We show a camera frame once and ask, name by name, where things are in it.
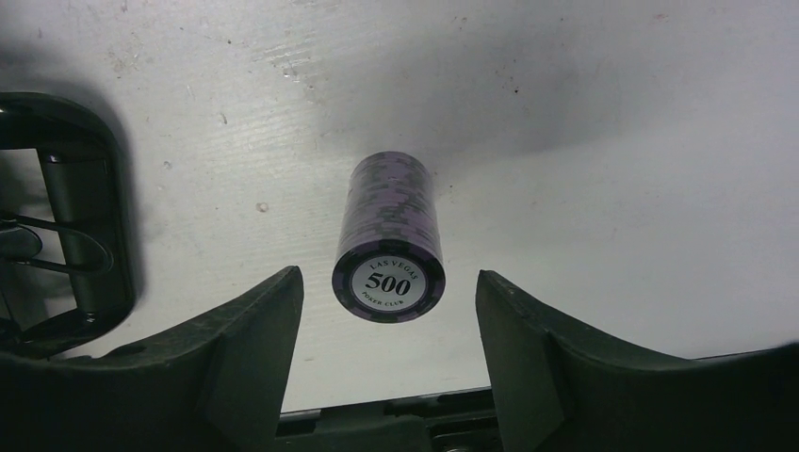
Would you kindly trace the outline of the purple 500 chip stack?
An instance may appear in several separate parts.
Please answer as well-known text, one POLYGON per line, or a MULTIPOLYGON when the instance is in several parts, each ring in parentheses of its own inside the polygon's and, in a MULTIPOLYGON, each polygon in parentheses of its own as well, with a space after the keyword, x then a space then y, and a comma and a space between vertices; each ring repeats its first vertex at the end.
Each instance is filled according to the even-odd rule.
POLYGON ((331 284, 364 320, 415 320, 443 297, 446 273, 432 175, 415 157, 381 152, 353 170, 331 284))

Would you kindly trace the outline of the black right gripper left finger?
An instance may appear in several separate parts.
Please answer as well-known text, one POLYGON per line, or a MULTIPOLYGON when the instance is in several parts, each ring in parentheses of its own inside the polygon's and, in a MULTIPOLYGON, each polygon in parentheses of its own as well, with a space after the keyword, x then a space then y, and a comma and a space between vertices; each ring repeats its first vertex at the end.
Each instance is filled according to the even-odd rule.
POLYGON ((5 451, 270 451, 303 305, 287 266, 100 358, 1 357, 5 451))

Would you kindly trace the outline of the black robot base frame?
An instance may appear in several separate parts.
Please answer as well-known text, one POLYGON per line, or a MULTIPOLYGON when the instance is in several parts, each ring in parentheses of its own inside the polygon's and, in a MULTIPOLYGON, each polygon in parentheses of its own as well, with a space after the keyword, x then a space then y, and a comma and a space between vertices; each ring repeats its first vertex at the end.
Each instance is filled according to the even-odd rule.
POLYGON ((487 389, 281 415, 273 451, 501 451, 487 389))

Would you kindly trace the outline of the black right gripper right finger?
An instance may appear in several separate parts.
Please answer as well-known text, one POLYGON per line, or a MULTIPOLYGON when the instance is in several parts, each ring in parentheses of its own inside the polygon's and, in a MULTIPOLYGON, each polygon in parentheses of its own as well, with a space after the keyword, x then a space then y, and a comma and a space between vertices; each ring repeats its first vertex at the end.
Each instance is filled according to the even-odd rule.
POLYGON ((794 451, 798 346, 703 359, 640 347, 490 270, 476 313, 507 451, 794 451))

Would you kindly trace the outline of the black poker set case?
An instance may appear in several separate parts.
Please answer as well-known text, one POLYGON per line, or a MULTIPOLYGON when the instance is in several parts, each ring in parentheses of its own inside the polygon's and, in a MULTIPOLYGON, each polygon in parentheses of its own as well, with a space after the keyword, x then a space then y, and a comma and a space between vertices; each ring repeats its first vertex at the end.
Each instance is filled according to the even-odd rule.
POLYGON ((54 217, 2 212, 1 261, 68 275, 76 301, 26 330, 13 318, 2 320, 1 349, 49 358, 112 331, 135 306, 119 146, 108 125, 80 104, 4 92, 1 148, 36 151, 54 217))

